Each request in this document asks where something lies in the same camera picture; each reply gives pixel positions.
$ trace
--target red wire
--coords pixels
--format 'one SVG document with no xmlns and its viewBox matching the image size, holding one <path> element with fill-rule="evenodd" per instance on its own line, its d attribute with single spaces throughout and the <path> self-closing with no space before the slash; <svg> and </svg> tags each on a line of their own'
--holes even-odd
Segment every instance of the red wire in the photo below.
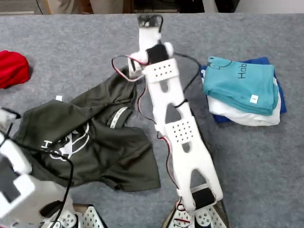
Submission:
<svg viewBox="0 0 304 228">
<path fill-rule="evenodd" d="M 187 223 L 190 223 L 190 221 L 185 220 L 185 219 L 181 219 L 181 218 L 175 218 L 174 220 L 176 220 L 176 221 L 181 221 L 181 222 L 187 222 Z"/>
<path fill-rule="evenodd" d="M 144 75 L 142 75 L 142 76 L 139 76 L 138 78 L 134 78 L 134 79 L 128 78 L 128 77 L 127 77 L 123 72 L 121 72 L 121 71 L 115 66 L 115 64 L 114 64 L 114 60 L 117 59 L 117 58 L 119 58 L 119 57 L 127 57 L 127 58 L 132 59 L 133 61 L 139 63 L 139 64 L 142 65 L 142 66 L 146 66 L 146 65 L 148 65 L 149 63 L 141 62 L 141 61 L 139 61 L 139 60 L 137 60 L 137 59 L 135 59 L 135 58 L 133 58 L 133 57 L 131 57 L 131 56 L 128 56 L 128 55 L 116 56 L 116 57 L 112 58 L 111 63 L 112 63 L 113 69 L 114 69 L 120 76 L 124 77 L 124 78 L 125 78 L 126 80 L 128 80 L 129 82 L 136 82 L 138 79 L 140 79 L 140 78 L 142 78 L 142 77 L 144 76 Z"/>
<path fill-rule="evenodd" d="M 148 118 L 147 116 L 145 116 L 144 113 L 142 113 L 141 108 L 140 108 L 141 99 L 142 99 L 142 97 L 145 95 L 145 93 L 147 92 L 147 82 L 146 82 L 146 79 L 144 80 L 144 83 L 145 83 L 145 88 L 144 88 L 142 94 L 141 94 L 141 95 L 138 97 L 138 99 L 137 99 L 137 109 L 138 109 L 139 113 L 140 113 L 143 117 L 145 117 L 145 118 L 148 119 L 148 120 L 153 121 L 154 124 L 156 124 L 155 120 L 153 120 L 153 119 Z M 168 173 L 168 175 L 169 175 L 171 181 L 174 183 L 174 185 L 175 185 L 176 188 L 178 189 L 179 187 L 178 187 L 178 185 L 177 185 L 175 179 L 172 177 L 172 175 L 171 175 L 171 173 L 170 173 L 170 170 L 169 170 L 169 158 L 170 158 L 170 155 L 171 155 L 171 145 L 170 145 L 170 142 L 169 142 L 169 140 L 167 139 L 167 137 L 165 137 L 165 136 L 160 137 L 160 136 L 158 135 L 158 133 L 157 133 L 157 138 L 158 138 L 158 139 L 161 139 L 161 140 L 164 140 L 164 141 L 166 142 L 166 144 L 167 144 L 167 147 L 168 147 L 168 155 L 167 155 L 167 159 L 166 159 L 166 169 L 167 169 L 167 173 Z M 185 208 L 179 209 L 179 206 L 183 206 L 183 204 L 181 203 L 181 197 L 180 197 L 179 201 L 176 203 L 176 209 L 177 209 L 178 211 L 185 211 Z"/>
</svg>

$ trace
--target folded white shirt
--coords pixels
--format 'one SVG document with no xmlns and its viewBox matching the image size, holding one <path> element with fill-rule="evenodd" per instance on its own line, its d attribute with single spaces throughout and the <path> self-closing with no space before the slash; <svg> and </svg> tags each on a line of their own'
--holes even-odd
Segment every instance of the folded white shirt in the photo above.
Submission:
<svg viewBox="0 0 304 228">
<path fill-rule="evenodd" d="M 278 93 L 278 101 L 272 115 L 265 116 L 254 113 L 245 113 L 236 108 L 233 108 L 215 98 L 207 96 L 209 111 L 215 115 L 222 115 L 228 119 L 247 126 L 272 126 L 278 125 L 280 123 L 280 110 L 281 110 L 281 96 Z"/>
</svg>

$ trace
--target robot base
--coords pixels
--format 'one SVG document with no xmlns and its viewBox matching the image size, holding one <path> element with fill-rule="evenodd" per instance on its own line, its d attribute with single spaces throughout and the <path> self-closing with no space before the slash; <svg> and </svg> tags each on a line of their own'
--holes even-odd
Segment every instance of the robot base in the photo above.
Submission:
<svg viewBox="0 0 304 228">
<path fill-rule="evenodd" d="M 220 202 L 196 210 L 194 216 L 174 206 L 161 228 L 230 228 L 223 211 Z"/>
</svg>

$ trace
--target folded clothes stack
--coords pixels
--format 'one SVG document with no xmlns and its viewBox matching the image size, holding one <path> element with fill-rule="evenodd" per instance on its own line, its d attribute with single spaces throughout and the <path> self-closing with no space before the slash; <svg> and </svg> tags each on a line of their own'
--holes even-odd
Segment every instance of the folded clothes stack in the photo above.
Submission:
<svg viewBox="0 0 304 228">
<path fill-rule="evenodd" d="M 209 57 L 202 66 L 204 93 L 216 122 L 271 126 L 286 112 L 283 90 L 266 57 L 244 62 Z"/>
</svg>

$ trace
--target t-shirt sleeve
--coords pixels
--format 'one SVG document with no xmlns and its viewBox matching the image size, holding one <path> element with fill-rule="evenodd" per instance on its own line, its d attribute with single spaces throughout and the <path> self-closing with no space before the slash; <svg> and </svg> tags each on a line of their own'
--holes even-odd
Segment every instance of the t-shirt sleeve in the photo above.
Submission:
<svg viewBox="0 0 304 228">
<path fill-rule="evenodd" d="M 144 191 L 160 188 L 160 177 L 149 141 L 120 159 L 103 174 L 102 182 L 115 190 Z"/>
</svg>

